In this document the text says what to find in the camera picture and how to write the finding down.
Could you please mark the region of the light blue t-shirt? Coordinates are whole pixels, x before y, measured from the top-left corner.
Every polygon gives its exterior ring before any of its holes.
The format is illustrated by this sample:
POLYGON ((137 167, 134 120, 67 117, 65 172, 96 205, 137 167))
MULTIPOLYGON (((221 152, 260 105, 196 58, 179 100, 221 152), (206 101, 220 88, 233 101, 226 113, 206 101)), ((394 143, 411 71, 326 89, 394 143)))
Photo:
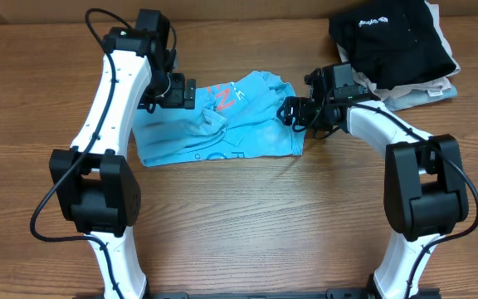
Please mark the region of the light blue t-shirt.
POLYGON ((304 133, 296 133, 276 112, 295 90, 269 71, 239 81, 198 88, 192 110, 140 110, 133 123, 142 165, 301 155, 304 133))

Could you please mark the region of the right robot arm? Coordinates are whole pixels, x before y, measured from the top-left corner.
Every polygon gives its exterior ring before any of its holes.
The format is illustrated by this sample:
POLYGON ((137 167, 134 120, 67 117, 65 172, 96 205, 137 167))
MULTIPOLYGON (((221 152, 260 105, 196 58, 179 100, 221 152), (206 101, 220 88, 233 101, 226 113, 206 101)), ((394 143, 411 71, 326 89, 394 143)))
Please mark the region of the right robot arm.
POLYGON ((366 287, 331 288, 328 298, 439 298, 419 280, 438 242, 468 215, 457 141, 434 136, 390 112, 353 78, 349 63, 317 68, 304 78, 307 97, 288 96, 277 118, 296 132, 342 130, 384 159, 383 207, 393 232, 366 287))

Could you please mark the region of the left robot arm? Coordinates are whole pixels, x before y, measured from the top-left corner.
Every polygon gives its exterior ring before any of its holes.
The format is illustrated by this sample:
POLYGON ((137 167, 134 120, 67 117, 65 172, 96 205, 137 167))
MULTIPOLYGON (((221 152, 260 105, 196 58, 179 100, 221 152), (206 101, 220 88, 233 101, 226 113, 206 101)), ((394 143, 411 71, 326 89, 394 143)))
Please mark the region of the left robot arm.
POLYGON ((103 298, 149 298, 139 265, 134 225, 141 189, 127 162, 138 110, 191 110, 194 79, 174 72, 177 51, 167 45, 176 32, 157 10, 142 9, 134 25, 121 21, 97 37, 104 53, 100 83, 88 116, 69 149, 55 149, 53 180, 45 198, 58 198, 65 220, 95 253, 104 281, 103 298))

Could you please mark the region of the grey-blue folded shirt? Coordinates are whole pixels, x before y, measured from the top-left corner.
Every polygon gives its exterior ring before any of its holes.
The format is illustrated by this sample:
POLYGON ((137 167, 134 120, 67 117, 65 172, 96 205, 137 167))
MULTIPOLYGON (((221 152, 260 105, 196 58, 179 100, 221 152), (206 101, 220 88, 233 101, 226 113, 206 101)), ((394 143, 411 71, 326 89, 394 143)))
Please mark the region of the grey-blue folded shirt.
POLYGON ((454 98, 458 91, 443 77, 421 84, 396 86, 392 90, 377 89, 374 94, 390 111, 398 111, 454 98))

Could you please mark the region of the brown cardboard backboard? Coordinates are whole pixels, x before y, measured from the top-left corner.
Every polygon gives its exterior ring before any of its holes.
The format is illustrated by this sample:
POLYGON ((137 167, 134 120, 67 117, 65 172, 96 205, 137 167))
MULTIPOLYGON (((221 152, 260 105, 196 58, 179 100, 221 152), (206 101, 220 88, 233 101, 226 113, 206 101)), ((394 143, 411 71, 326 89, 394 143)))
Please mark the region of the brown cardboard backboard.
POLYGON ((133 21, 141 8, 172 21, 315 19, 364 4, 364 0, 0 0, 0 24, 83 22, 92 7, 133 21))

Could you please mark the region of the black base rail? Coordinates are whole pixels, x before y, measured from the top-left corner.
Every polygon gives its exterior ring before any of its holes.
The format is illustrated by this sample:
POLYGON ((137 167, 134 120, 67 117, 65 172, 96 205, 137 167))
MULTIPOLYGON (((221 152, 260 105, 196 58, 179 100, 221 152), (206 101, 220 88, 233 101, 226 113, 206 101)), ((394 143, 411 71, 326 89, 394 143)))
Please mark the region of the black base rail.
POLYGON ((187 294, 186 292, 147 292, 143 299, 380 299, 365 288, 332 288, 324 292, 269 292, 187 294))

